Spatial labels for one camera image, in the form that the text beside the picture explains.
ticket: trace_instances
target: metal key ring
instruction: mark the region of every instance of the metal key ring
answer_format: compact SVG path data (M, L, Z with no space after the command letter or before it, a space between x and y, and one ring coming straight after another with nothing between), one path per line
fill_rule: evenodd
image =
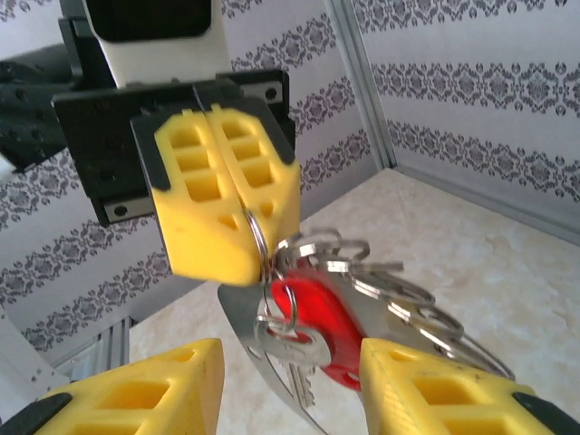
M296 245L292 248L289 248L291 251L293 258L296 260L306 258L308 256L315 256L318 254L328 254L329 252L335 250L343 250L343 249L359 249L359 252L354 254L353 256L341 256L347 261L360 261L365 259L371 253L371 246L369 242L366 240L357 240L357 239L343 239L334 242L315 242L315 243L307 243L303 245Z
M262 282L262 295L264 298L264 310L266 311L266 315L268 317L272 317L272 310L270 309L270 305L268 303L268 297L266 294L266 289L268 288L268 282L272 279L272 267L270 263L270 258L268 256L268 246L266 242L266 238L264 237L264 233L260 228L260 225L254 216L254 213L249 211L248 209L244 208L244 215L246 216L247 223L250 226L252 231L252 235L256 241L258 254L260 256L260 281ZM296 303L295 294L292 289L285 285L285 290L288 293L288 297L290 298L290 304L292 306L292 321L290 324L286 323L278 323L278 325L282 324L284 327L283 332L287 333L294 330L296 325L296 321L298 319L298 305Z
M247 223L252 231L252 236L256 241L257 252L260 257L260 282L262 284L268 282L271 279L272 268L270 264L270 254L268 252L268 244L266 242L266 237L260 228L260 224L256 219L254 213L250 210L244 208L244 215L246 216Z
M393 261L390 263L358 263L344 259L324 258L322 256L309 256L315 260L311 265L331 274L370 274L372 272L393 272L402 271L404 266L402 261Z
M439 353L452 361L508 378L511 381L516 379L514 373L498 357L466 334L458 340L438 338L435 346Z
M274 249L274 253L272 256L276 256L280 249L288 249L289 247L294 247L300 240L305 238L314 237L314 236L333 236L336 240L342 240L343 236L341 233L338 232L335 228L330 227L318 227L318 228L310 228L304 231L298 231L294 235L285 238L284 240L280 241L278 245Z
M315 242L302 245L293 245L289 248L280 249L275 259L275 271L285 276L289 270L298 268L298 262L314 255L336 255L342 248L359 248L360 251L353 256L353 260L367 257L371 248L364 240L336 240L334 242Z
M460 339L464 334L463 325L451 314L445 313L435 305L418 306L417 311L413 312L407 309L405 304L390 302L388 310L390 313L402 319L402 321L408 326L416 329L422 334L424 334L424 331L427 331L428 334L437 331L449 338L456 339Z
M418 285L390 274L349 274L346 276L355 290L385 302L432 306L435 296Z

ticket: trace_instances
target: black metal bracket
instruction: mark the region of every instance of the black metal bracket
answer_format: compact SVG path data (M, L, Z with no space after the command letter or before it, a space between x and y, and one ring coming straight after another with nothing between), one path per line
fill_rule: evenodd
M66 18L59 20L64 44L0 62L0 154L17 172L66 148L51 105L55 94L115 87L99 42L81 14L82 2L64 3Z
M0 435L34 435L72 400L71 394L61 392L33 401L0 426Z
M224 93L225 100L236 90L264 100L295 149L295 123L289 117L288 75L281 70L225 73L208 82L135 85L54 97L54 111L85 194L101 225L153 213L131 119L188 107L192 102L203 105L200 100L204 99L204 92L211 90L214 101L216 89Z

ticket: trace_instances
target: patterned wallpaper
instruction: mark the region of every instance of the patterned wallpaper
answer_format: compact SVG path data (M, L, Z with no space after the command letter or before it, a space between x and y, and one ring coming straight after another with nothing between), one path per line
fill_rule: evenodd
M580 232L580 4L353 5L398 164Z
M307 216L377 169L324 1L288 3L225 0L222 12L236 70L290 74ZM55 7L0 0L0 31ZM170 273L153 217L97 224L67 151L0 185L0 246L0 304L48 362L197 284Z
M0 59L60 44L60 16L59 0L0 0Z

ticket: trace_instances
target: metal key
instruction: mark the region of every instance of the metal key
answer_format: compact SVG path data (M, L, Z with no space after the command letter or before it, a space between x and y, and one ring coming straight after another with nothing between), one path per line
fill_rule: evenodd
M329 365L333 357L328 342L314 328L295 325L292 333L279 333L285 330L286 322L258 316L254 335L262 350L280 361L286 371L292 396L305 410L314 405L308 378L314 375L316 366Z
M286 370L290 390L295 401L303 410L314 406L314 395L311 390L312 385L308 377L314 374L315 368L313 366L298 365L282 360L280 362Z

